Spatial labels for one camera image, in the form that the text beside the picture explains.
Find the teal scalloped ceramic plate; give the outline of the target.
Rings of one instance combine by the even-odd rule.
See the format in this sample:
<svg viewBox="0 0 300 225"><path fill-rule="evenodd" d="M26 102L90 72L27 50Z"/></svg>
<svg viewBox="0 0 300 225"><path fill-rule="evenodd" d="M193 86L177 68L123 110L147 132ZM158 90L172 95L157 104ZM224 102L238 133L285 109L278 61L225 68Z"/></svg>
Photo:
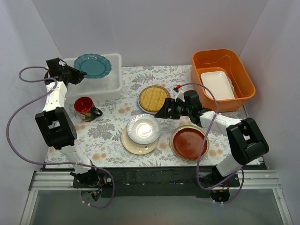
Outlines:
<svg viewBox="0 0 300 225"><path fill-rule="evenodd" d="M85 72L87 79L101 79L109 75L112 65L106 57L90 53L77 57L74 68Z"/></svg>

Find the white fluted bowl plate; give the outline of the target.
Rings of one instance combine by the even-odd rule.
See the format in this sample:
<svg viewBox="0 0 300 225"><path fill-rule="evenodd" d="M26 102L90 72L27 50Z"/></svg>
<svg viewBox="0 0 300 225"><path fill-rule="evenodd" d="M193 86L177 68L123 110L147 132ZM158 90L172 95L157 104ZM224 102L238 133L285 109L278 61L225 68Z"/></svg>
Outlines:
<svg viewBox="0 0 300 225"><path fill-rule="evenodd" d="M129 120L127 134L138 144L149 144L160 137L161 125L153 115L139 114Z"/></svg>

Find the cream and blue plate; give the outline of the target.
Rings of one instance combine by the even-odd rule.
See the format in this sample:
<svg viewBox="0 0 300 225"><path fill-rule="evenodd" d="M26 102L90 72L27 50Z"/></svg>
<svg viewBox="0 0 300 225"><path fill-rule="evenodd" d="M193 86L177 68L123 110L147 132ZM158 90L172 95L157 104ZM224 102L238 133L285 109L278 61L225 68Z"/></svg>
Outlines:
<svg viewBox="0 0 300 225"><path fill-rule="evenodd" d="M159 138L149 144L138 144L129 137L127 129L125 128L122 131L121 141L124 148L130 153L136 155L145 155L152 152L158 146Z"/></svg>

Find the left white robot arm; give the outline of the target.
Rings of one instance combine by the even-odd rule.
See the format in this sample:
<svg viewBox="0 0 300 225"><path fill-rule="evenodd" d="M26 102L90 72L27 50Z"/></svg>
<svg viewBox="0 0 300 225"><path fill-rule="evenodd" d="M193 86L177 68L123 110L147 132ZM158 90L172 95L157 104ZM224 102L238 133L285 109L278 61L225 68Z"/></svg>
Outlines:
<svg viewBox="0 0 300 225"><path fill-rule="evenodd" d="M100 176L75 143L77 131L64 108L68 84L79 84L86 73L67 65L60 58L47 60L46 64L48 71L44 78L50 94L42 112L35 115L36 123L46 144L59 150L72 164L75 171L71 175L83 185L96 187L100 184Z"/></svg>

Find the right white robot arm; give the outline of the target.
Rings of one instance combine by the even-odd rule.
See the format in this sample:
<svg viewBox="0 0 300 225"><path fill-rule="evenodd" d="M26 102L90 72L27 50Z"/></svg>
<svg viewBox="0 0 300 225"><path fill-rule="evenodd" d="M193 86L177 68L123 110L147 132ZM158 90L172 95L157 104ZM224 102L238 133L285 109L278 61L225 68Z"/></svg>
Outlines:
<svg viewBox="0 0 300 225"><path fill-rule="evenodd" d="M167 97L155 117L178 120L181 116L188 116L193 124L227 136L231 150L224 160L213 166L211 173L198 178L199 184L223 186L243 166L269 152L269 146L254 119L233 119L204 108L195 90L184 92L183 97Z"/></svg>

